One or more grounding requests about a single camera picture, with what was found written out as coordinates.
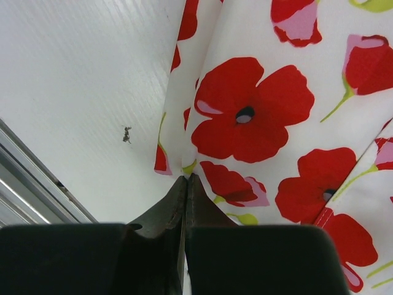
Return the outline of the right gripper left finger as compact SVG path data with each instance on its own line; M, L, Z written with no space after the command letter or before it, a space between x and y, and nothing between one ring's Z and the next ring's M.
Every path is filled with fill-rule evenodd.
M128 224L8 226L2 294L181 294L187 180Z

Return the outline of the red poppy floral skirt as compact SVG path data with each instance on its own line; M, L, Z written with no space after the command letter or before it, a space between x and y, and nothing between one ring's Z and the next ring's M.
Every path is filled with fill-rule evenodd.
M391 294L392 2L185 1L154 170L323 228L351 294Z

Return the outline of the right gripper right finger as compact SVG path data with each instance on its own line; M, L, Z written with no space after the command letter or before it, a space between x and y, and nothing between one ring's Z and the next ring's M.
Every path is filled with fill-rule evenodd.
M185 253L192 294L348 294L337 252L315 226L239 226L189 179Z

